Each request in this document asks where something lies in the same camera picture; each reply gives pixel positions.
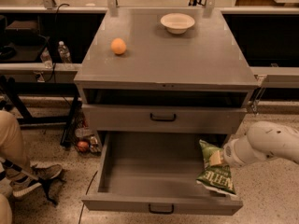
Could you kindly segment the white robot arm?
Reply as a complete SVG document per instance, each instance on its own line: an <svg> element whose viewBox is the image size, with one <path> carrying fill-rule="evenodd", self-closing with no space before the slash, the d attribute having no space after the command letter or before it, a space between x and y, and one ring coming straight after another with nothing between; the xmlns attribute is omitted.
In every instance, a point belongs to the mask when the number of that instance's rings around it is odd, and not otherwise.
<svg viewBox="0 0 299 224"><path fill-rule="evenodd" d="M299 163L299 131L268 121L252 124L246 134L226 143L209 158L211 166L244 167L276 158Z"/></svg>

